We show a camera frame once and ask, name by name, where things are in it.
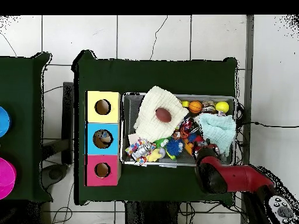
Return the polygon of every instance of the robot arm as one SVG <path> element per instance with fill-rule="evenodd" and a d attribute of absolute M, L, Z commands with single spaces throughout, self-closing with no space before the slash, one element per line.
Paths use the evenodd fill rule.
<path fill-rule="evenodd" d="M 271 179 L 255 167 L 223 165 L 208 147 L 198 150 L 196 165 L 198 181 L 208 193 L 249 192 L 262 224 L 298 224 L 290 204 L 275 192 Z"/>

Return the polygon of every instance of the shape sorter box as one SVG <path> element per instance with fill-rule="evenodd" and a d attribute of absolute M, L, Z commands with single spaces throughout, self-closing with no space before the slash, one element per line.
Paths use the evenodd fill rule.
<path fill-rule="evenodd" d="M 109 105 L 107 114 L 96 112 L 98 101 L 105 100 Z M 87 122 L 117 124 L 120 121 L 120 94 L 118 92 L 87 91 Z"/>
<path fill-rule="evenodd" d="M 107 148 L 98 148 L 93 143 L 93 136 L 95 132 L 105 130 L 112 136 L 112 142 Z M 87 133 L 87 155 L 118 155 L 119 154 L 119 124 L 98 124 L 88 123 Z"/>
<path fill-rule="evenodd" d="M 109 167 L 106 177 L 96 174 L 97 165 L 104 163 Z M 88 155 L 87 156 L 87 186 L 116 186 L 121 175 L 121 163 L 118 155 Z"/>

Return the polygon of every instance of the dark green tablecloth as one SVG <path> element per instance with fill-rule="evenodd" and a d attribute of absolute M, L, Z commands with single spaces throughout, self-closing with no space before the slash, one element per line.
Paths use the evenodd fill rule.
<path fill-rule="evenodd" d="M 209 195 L 198 186 L 194 167 L 176 169 L 123 165 L 115 187 L 84 186 L 84 101 L 86 90 L 147 92 L 157 85 L 174 94 L 235 96 L 237 61 L 126 61 L 94 59 L 82 51 L 75 59 L 75 201 L 224 201 L 232 194 Z"/>
<path fill-rule="evenodd" d="M 9 132 L 0 138 L 0 157 L 17 172 L 8 200 L 51 200 L 40 184 L 41 75 L 49 59 L 48 53 L 34 58 L 0 57 L 0 106 L 12 120 Z"/>

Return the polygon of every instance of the orange ball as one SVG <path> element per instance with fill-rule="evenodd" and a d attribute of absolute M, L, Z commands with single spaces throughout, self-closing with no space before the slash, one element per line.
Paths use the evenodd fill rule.
<path fill-rule="evenodd" d="M 201 111 L 201 104 L 198 100 L 190 102 L 189 110 L 191 113 L 199 113 Z"/>

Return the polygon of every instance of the yellow cube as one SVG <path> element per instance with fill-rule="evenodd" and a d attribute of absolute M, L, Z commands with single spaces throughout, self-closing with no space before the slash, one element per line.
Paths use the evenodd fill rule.
<path fill-rule="evenodd" d="M 117 92 L 87 91 L 87 121 L 117 124 L 120 121 L 120 94 Z"/>

